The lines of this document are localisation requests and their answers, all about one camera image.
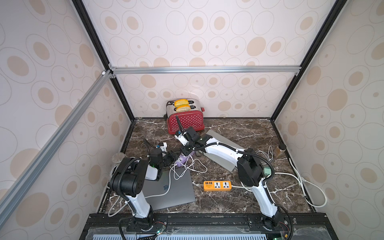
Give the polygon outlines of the green charger adapter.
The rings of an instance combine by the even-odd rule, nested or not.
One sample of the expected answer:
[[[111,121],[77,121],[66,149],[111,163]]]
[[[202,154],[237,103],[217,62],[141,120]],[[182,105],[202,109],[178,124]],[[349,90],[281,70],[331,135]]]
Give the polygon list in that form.
[[[272,170],[269,167],[264,167],[263,171],[266,177],[269,177],[272,174]]]

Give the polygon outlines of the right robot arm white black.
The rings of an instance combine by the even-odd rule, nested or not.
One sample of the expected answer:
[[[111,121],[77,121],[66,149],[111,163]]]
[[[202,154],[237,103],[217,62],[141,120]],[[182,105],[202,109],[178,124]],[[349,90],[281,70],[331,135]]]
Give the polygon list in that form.
[[[208,134],[200,136],[192,127],[184,129],[179,125],[175,138],[182,143],[181,151],[185,156],[192,151],[201,151],[236,165],[241,183],[251,189],[260,206],[264,228],[274,230],[279,225],[283,214],[266,186],[275,176],[275,170],[265,158],[251,148],[244,150],[232,147]]]

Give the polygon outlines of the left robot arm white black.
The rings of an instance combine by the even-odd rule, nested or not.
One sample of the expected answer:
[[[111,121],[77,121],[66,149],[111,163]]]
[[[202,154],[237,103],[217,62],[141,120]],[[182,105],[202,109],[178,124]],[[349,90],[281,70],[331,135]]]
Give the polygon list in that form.
[[[112,161],[119,166],[111,177],[109,187],[129,204],[135,218],[148,219],[152,208],[142,192],[144,183],[146,180],[159,181],[163,169],[175,163],[179,156],[179,152],[165,152],[160,148],[150,150],[144,158],[117,153]]]

